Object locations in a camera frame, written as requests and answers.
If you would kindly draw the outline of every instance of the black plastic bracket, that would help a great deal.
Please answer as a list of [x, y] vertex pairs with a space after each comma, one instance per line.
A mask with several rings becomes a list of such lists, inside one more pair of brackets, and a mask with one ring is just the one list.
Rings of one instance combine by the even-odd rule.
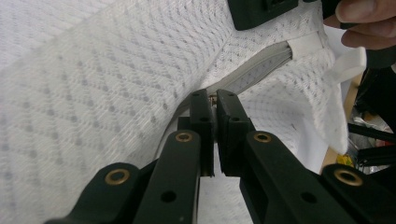
[[241, 176], [246, 163], [243, 151], [246, 135], [255, 129], [236, 94], [218, 90], [217, 95], [221, 171], [227, 176]]
[[238, 31], [259, 26], [298, 6], [298, 0], [228, 0]]
[[396, 143], [396, 133], [386, 133], [376, 129], [370, 129], [352, 123], [348, 123], [347, 127], [350, 133], [356, 133], [367, 137], [372, 137], [375, 139], [381, 139], [384, 141]]
[[245, 157], [240, 188], [254, 223], [356, 223], [275, 135], [249, 133]]
[[367, 67], [380, 69], [396, 63], [396, 45], [387, 49], [367, 49]]
[[85, 187], [69, 215], [46, 224], [131, 223], [155, 164], [141, 170], [127, 163], [108, 165]]
[[193, 130], [201, 136], [201, 176], [214, 176], [215, 120], [206, 89], [190, 95], [190, 116], [178, 118], [178, 130]]
[[200, 145], [200, 136], [190, 130], [168, 136], [134, 224], [196, 223]]
[[395, 222], [395, 195], [369, 175], [349, 166], [333, 164], [324, 167], [321, 177], [328, 191], [358, 223]]

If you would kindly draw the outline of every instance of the brass insert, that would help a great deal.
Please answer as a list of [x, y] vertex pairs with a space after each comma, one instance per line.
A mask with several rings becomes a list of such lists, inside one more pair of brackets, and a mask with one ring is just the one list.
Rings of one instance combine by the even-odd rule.
[[176, 140], [178, 142], [190, 142], [192, 140], [192, 134], [190, 134], [190, 133], [178, 133], [176, 135]]
[[269, 143], [271, 142], [271, 136], [266, 133], [256, 133], [254, 134], [254, 139], [258, 142]]
[[106, 177], [105, 177], [105, 181], [108, 185], [120, 185], [123, 182], [125, 182], [127, 179], [129, 179], [129, 171], [125, 170], [125, 169], [116, 169], [116, 170], [112, 170], [110, 171]]
[[334, 175], [339, 181], [349, 186], [358, 187], [363, 184], [363, 180], [358, 175], [348, 170], [337, 169], [334, 171]]

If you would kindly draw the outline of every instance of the hand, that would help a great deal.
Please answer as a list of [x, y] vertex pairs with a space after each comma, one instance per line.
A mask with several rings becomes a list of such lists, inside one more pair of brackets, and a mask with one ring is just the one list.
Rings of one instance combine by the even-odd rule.
[[348, 47], [385, 49], [396, 45], [396, 0], [342, 0], [325, 24], [360, 23], [348, 29], [341, 42]]

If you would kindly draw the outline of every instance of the white surface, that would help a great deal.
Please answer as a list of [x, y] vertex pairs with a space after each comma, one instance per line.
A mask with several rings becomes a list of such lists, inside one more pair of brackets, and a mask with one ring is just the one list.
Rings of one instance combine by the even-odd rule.
[[341, 99], [344, 102], [347, 98], [347, 92], [349, 91], [349, 87], [350, 87], [350, 83], [352, 82], [352, 80], [347, 80], [345, 82], [342, 82], [340, 84], [341, 86]]
[[[275, 70], [240, 99], [256, 128], [278, 135], [303, 162], [325, 150], [302, 143], [308, 126], [326, 144], [347, 147], [340, 90], [324, 75], [333, 55], [319, 2], [300, 1], [244, 32], [233, 29], [225, 0], [3, 0], [0, 8], [6, 8], [0, 34], [7, 37], [0, 71], [2, 224], [65, 216], [100, 168], [153, 160], [191, 91], [274, 43], [312, 33], [323, 49]], [[227, 181], [216, 192], [201, 187], [213, 206], [200, 210], [200, 222], [249, 222], [235, 188]]]
[[332, 69], [328, 71], [328, 76], [333, 76], [336, 84], [345, 82], [362, 74], [366, 69], [366, 62], [365, 49], [353, 49], [344, 53], [335, 61]]
[[329, 37], [329, 45], [335, 54], [335, 58], [338, 58], [342, 54], [352, 50], [352, 48], [346, 47], [341, 43], [341, 37], [346, 32], [345, 30], [335, 29], [330, 26], [324, 26], [324, 31]]
[[323, 49], [318, 33], [300, 36], [298, 38], [288, 40], [288, 43], [293, 52], [293, 59], [298, 59], [306, 55], [312, 54], [317, 50]]

